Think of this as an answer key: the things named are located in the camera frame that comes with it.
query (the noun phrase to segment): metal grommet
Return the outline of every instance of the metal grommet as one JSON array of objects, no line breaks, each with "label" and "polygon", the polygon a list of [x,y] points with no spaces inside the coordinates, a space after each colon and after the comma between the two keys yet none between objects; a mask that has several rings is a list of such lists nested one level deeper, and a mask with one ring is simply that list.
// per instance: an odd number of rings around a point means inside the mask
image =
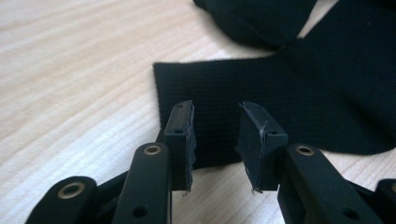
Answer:
[{"label": "metal grommet", "polygon": [[85,184],[79,181],[67,184],[58,191],[61,199],[71,199],[78,196],[85,189]]},{"label": "metal grommet", "polygon": [[315,155],[314,150],[312,150],[311,148],[308,148],[308,147],[298,147],[297,152],[299,152],[300,154],[303,154],[305,156]]},{"label": "metal grommet", "polygon": [[145,154],[152,156],[152,155],[156,155],[156,154],[160,153],[161,148],[157,147],[157,146],[148,146],[145,148],[144,152],[145,152]]}]

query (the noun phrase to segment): wooden table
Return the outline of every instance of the wooden table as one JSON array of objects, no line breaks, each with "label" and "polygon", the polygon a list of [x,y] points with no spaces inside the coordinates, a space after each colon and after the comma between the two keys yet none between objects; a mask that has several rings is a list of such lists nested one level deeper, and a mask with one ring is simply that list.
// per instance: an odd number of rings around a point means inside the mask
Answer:
[{"label": "wooden table", "polygon": [[[302,35],[335,3],[319,1]],[[0,223],[23,223],[72,175],[98,184],[159,131],[154,62],[251,58],[191,0],[0,2]],[[396,150],[327,153],[349,180],[396,178]],[[282,223],[276,193],[252,194],[243,164],[194,171],[174,223]]]}]

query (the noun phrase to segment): wood grain surface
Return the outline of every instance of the wood grain surface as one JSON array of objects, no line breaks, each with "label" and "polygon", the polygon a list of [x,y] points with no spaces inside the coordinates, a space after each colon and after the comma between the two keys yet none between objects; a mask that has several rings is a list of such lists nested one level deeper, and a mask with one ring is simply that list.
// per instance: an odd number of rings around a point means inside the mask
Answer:
[{"label": "wood grain surface", "polygon": [[[334,3],[319,1],[301,36]],[[0,1],[0,223],[23,223],[64,178],[102,184],[129,168],[159,131],[154,62],[271,53],[234,43],[191,0]],[[326,155],[369,189],[396,178],[396,150]],[[174,193],[176,224],[284,222],[241,163],[193,177],[192,193]]]}]

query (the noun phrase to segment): hole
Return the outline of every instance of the hole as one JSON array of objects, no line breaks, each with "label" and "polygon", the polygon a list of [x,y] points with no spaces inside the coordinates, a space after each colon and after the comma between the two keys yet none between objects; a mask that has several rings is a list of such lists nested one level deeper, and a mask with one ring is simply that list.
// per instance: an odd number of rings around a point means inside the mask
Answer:
[{"label": "hole", "polygon": [[343,210],[343,215],[346,216],[347,218],[353,219],[353,220],[358,220],[359,215],[357,212],[355,212],[353,209],[350,208],[345,208]]},{"label": "hole", "polygon": [[150,156],[158,154],[160,152],[161,152],[161,148],[157,147],[157,146],[149,146],[149,147],[146,147],[144,150],[144,153],[147,155],[150,155]]},{"label": "hole", "polygon": [[297,148],[297,151],[305,156],[313,156],[315,154],[315,152],[312,149],[307,147],[299,147]]},{"label": "hole", "polygon": [[84,189],[85,185],[82,182],[73,182],[63,186],[58,191],[58,197],[61,199],[71,199],[82,193]]},{"label": "hole", "polygon": [[148,213],[149,210],[146,206],[138,206],[133,211],[134,217],[145,217]]}]

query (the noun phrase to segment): black fabric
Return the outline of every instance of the black fabric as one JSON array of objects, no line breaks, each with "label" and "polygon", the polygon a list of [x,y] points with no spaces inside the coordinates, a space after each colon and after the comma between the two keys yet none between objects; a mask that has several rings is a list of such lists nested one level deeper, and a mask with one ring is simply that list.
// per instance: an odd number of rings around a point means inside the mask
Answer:
[{"label": "black fabric", "polygon": [[195,168],[239,161],[245,100],[263,105],[290,136],[336,152],[396,147],[396,13],[371,0],[341,1],[305,39],[246,60],[156,63],[162,125],[172,106],[195,105]]},{"label": "black fabric", "polygon": [[194,0],[233,40],[279,48],[297,37],[317,0]]}]

